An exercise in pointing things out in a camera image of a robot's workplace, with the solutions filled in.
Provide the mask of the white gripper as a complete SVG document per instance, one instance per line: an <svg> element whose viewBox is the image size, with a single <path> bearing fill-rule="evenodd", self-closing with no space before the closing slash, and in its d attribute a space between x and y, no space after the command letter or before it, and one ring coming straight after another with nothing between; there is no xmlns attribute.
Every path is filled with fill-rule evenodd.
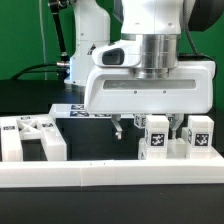
<svg viewBox="0 0 224 224"><path fill-rule="evenodd" d="M121 114L168 114L175 139L183 114L212 107L216 65L211 60L179 61L172 46L124 40L95 49L92 59L84 108L90 114L113 114L118 139Z"/></svg>

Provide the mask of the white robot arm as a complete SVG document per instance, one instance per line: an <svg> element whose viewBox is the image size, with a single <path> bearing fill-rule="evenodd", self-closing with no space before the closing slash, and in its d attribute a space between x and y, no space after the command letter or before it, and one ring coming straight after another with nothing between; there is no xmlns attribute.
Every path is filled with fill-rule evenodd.
<svg viewBox="0 0 224 224"><path fill-rule="evenodd" d="M205 31L224 0L114 0L121 39L109 41L110 18L96 0L70 0L76 52L70 81L84 89L90 114L202 114L212 107L216 65L178 52L182 32Z"/></svg>

